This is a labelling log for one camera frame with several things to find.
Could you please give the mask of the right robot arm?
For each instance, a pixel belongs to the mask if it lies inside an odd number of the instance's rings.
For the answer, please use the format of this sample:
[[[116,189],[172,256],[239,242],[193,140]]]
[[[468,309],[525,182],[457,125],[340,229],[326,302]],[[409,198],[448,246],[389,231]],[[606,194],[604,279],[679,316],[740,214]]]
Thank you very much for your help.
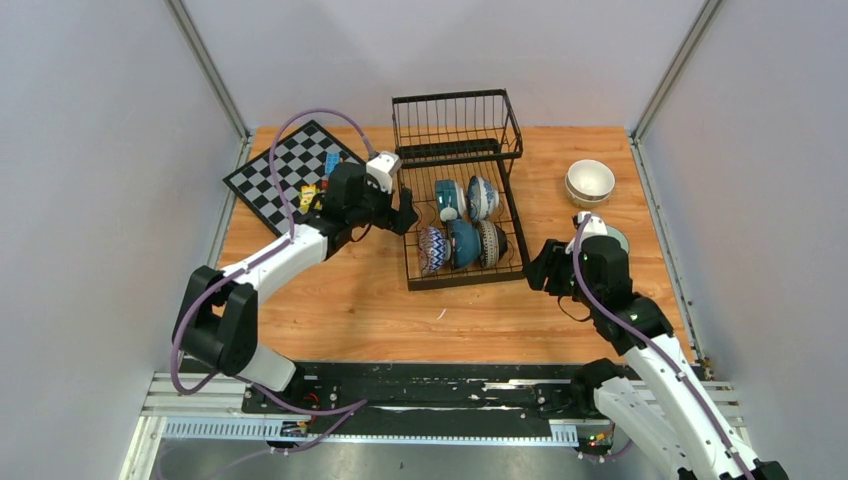
[[[577,413],[610,419],[670,479],[787,478],[778,461],[761,459],[730,425],[688,363],[662,309],[634,291],[629,256],[618,239],[549,239],[525,266],[524,276],[533,290],[586,306],[598,334],[656,402],[643,401],[624,370],[602,358],[580,367],[571,381]]]

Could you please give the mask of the black wire dish rack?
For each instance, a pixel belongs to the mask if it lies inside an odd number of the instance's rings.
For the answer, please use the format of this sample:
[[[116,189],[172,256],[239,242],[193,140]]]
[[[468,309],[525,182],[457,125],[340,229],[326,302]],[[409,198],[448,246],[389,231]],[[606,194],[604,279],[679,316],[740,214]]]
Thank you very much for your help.
[[[403,238],[408,289],[520,279],[529,254],[510,174],[523,138],[507,90],[396,96],[391,108],[418,216]]]

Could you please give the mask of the cream white bowl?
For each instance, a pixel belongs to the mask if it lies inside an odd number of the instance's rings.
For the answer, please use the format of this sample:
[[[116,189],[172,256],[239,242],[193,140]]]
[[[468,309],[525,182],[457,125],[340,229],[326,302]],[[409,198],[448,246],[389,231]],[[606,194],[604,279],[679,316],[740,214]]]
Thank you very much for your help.
[[[569,167],[564,184],[573,205],[591,209],[609,200],[616,185],[616,177],[604,163],[581,159]]]

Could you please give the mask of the dark blue bowl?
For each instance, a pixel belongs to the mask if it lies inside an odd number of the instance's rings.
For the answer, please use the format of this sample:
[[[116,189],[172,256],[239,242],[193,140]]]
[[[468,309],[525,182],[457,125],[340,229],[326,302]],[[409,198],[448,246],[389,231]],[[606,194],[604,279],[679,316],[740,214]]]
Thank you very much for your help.
[[[452,249],[452,268],[462,270],[469,267],[481,253],[478,231],[471,223],[457,219],[447,223],[447,233]]]

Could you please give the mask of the white green striped bowl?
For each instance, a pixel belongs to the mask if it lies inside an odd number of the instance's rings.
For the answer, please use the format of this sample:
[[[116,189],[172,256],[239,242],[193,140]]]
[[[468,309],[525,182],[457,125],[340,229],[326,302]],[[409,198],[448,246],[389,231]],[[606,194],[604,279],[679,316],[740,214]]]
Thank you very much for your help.
[[[631,251],[630,242],[627,239],[627,237],[620,230],[618,230],[617,228],[615,228],[612,225],[607,224],[606,230],[607,230],[607,235],[616,239],[618,241],[620,247],[622,248],[622,250],[626,254],[630,254],[630,251]]]

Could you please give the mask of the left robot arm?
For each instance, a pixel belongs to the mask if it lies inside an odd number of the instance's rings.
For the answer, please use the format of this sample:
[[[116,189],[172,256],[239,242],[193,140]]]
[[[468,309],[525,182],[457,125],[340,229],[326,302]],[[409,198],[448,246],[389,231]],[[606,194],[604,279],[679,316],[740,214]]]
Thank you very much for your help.
[[[404,235],[417,221],[412,193],[396,189],[399,157],[382,152],[365,164],[344,162],[331,173],[320,207],[247,259],[224,269],[197,268],[190,276],[172,334],[175,354],[186,353],[213,371],[268,389],[283,413],[298,411],[306,386],[296,364],[260,343],[260,306],[289,281],[352,242],[355,229]]]

